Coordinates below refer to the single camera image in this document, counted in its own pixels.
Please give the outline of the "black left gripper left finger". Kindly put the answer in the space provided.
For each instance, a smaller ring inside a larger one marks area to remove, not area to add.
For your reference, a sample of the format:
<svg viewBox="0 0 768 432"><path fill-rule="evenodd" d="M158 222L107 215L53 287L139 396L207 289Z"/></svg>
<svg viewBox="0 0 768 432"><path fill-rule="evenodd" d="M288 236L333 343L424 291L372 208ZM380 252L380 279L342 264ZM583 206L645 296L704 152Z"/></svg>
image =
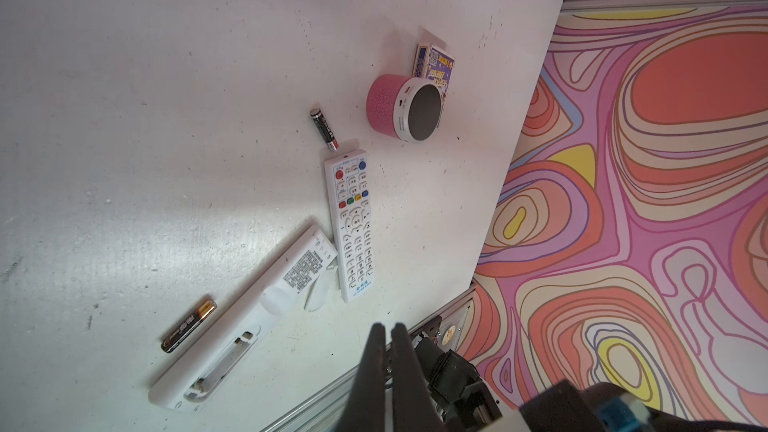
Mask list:
<svg viewBox="0 0 768 432"><path fill-rule="evenodd" d="M385 430L385 338L385 327L375 323L369 332L336 432Z"/></svg>

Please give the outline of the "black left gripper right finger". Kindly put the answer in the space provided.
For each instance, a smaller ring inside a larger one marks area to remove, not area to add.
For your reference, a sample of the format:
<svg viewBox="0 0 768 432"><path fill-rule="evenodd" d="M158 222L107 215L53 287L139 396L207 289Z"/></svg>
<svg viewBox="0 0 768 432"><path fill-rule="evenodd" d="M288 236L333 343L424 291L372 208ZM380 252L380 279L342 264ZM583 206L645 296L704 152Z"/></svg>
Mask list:
<svg viewBox="0 0 768 432"><path fill-rule="evenodd" d="M432 405L408 329L397 323L391 336L393 430L446 431Z"/></svg>

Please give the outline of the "white remote with back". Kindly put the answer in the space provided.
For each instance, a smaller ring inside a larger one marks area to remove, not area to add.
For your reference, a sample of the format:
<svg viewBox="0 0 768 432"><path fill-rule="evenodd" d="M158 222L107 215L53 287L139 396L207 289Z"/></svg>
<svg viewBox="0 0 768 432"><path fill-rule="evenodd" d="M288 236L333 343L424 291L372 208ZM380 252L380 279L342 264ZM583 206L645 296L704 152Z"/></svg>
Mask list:
<svg viewBox="0 0 768 432"><path fill-rule="evenodd" d="M337 255L323 231L310 226L157 380L149 402L198 411Z"/></svg>

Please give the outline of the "black gold AAA battery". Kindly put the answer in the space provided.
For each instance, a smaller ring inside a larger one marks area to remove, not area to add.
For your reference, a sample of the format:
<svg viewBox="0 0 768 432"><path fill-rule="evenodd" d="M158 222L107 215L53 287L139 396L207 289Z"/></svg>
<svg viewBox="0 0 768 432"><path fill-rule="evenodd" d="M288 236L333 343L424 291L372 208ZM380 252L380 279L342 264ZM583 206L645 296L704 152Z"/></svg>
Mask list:
<svg viewBox="0 0 768 432"><path fill-rule="evenodd" d="M161 341L161 350L171 353L194 332L217 308L217 303L206 298L194 307Z"/></svg>

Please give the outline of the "black red AAA battery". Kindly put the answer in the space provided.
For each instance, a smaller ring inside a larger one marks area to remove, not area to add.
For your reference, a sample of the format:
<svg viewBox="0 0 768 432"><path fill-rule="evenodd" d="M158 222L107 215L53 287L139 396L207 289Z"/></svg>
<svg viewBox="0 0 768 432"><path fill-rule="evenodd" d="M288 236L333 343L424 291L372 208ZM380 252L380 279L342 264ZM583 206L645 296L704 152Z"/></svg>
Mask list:
<svg viewBox="0 0 768 432"><path fill-rule="evenodd" d="M327 121L323 111L320 108L315 108L310 111L310 118L320 133L325 145L331 151L337 151L339 143Z"/></svg>

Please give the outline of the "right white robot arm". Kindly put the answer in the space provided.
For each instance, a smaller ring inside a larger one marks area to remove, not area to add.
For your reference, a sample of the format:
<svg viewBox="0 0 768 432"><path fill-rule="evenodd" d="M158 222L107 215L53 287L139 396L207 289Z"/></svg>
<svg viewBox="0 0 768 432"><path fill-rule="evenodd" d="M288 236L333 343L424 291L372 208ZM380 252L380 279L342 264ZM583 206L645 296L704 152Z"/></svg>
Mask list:
<svg viewBox="0 0 768 432"><path fill-rule="evenodd" d="M477 369L455 351L421 336L415 353L448 431L763 431L724 420L688 420L646 406L601 382L584 390L562 380L503 415Z"/></svg>

